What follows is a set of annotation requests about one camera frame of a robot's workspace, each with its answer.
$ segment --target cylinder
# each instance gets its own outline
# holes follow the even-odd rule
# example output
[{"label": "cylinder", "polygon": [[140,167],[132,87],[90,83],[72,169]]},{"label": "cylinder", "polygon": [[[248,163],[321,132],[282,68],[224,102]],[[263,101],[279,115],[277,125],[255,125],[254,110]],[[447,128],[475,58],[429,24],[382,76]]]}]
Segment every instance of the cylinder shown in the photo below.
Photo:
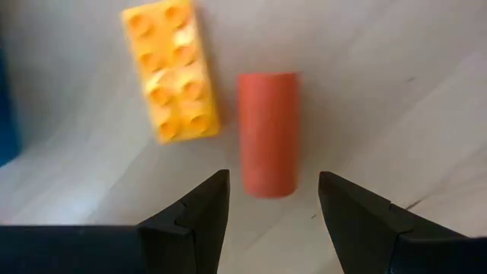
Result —
[{"label": "cylinder", "polygon": [[238,100],[245,189],[259,198],[292,194],[298,187],[298,76],[239,75]]}]

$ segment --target blue object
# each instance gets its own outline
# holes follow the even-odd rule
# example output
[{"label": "blue object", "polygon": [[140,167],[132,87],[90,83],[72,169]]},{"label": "blue object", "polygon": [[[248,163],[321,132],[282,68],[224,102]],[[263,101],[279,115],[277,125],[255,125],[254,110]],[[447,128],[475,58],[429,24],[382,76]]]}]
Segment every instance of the blue object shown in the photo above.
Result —
[{"label": "blue object", "polygon": [[21,153],[21,142],[8,89],[2,45],[0,45],[0,166]]}]

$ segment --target white table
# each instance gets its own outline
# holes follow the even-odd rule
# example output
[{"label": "white table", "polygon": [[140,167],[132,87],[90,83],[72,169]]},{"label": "white table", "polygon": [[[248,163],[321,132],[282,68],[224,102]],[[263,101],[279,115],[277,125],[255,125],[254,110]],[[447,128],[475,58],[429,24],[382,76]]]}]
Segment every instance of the white table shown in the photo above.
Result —
[{"label": "white table", "polygon": [[[222,273],[339,272],[317,205],[331,170],[460,233],[487,233],[487,2],[200,2],[225,120],[160,146],[119,13],[143,1],[3,1],[23,154],[0,168],[0,222],[135,224],[231,169]],[[301,73],[301,187],[239,179],[236,77]]]}]

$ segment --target lego brick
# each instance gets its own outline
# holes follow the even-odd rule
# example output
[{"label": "lego brick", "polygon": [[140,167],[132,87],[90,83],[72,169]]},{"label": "lego brick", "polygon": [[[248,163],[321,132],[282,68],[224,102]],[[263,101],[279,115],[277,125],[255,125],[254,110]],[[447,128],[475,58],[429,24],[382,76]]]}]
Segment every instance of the lego brick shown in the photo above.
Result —
[{"label": "lego brick", "polygon": [[166,0],[122,13],[143,96],[163,143],[216,135],[215,94],[190,0]]}]

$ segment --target red cylinder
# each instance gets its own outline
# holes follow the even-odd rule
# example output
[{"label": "red cylinder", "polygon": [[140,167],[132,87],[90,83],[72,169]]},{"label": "red cylinder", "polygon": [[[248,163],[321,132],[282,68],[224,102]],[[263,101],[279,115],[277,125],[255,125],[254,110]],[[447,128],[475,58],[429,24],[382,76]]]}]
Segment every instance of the red cylinder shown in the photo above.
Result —
[{"label": "red cylinder", "polygon": [[298,187],[299,93],[295,73],[238,78],[243,184],[259,198],[280,198]]}]

